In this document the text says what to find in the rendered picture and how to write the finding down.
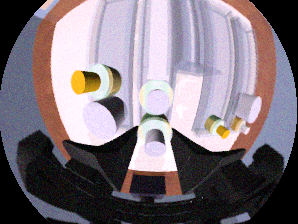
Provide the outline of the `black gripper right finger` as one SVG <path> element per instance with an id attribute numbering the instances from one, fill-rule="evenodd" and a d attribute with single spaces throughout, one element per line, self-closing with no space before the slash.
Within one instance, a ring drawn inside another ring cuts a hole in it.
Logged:
<path id="1" fill-rule="evenodd" d="M 209 179 L 209 176 L 213 175 L 216 169 L 233 163 L 233 161 L 238 161 L 245 156 L 246 149 L 243 148 L 234 149 L 234 151 L 209 151 L 176 129 L 170 129 L 173 133 L 170 148 L 173 151 L 182 196 L 194 193 L 193 190 L 205 183 L 205 180 Z"/>

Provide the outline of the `grey cylinder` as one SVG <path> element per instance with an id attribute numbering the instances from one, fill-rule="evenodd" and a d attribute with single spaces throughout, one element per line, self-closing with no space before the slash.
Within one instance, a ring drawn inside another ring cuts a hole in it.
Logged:
<path id="1" fill-rule="evenodd" d="M 261 112 L 259 104 L 262 104 L 262 97 L 243 92 L 239 104 L 241 105 L 238 105 L 238 111 L 235 113 L 235 116 L 253 124 L 253 121 L 257 120 L 258 112 Z"/>
<path id="2" fill-rule="evenodd" d="M 118 96 L 94 100 L 85 105 L 82 120 L 89 132 L 98 139 L 112 139 L 125 121 L 124 101 Z"/>

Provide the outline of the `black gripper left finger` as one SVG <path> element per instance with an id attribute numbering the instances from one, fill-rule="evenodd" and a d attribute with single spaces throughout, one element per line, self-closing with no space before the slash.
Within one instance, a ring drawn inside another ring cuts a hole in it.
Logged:
<path id="1" fill-rule="evenodd" d="M 108 143 L 101 144 L 100 147 L 92 144 L 80 144 L 77 141 L 74 143 L 69 139 L 63 141 L 63 147 L 69 153 L 69 157 L 74 157 L 80 163 L 100 171 L 106 183 L 112 185 L 113 190 L 120 193 L 130 161 L 132 161 L 130 159 L 132 159 L 134 148 L 137 145 L 138 128 L 140 125 L 130 128 L 129 131 L 114 137 Z"/>

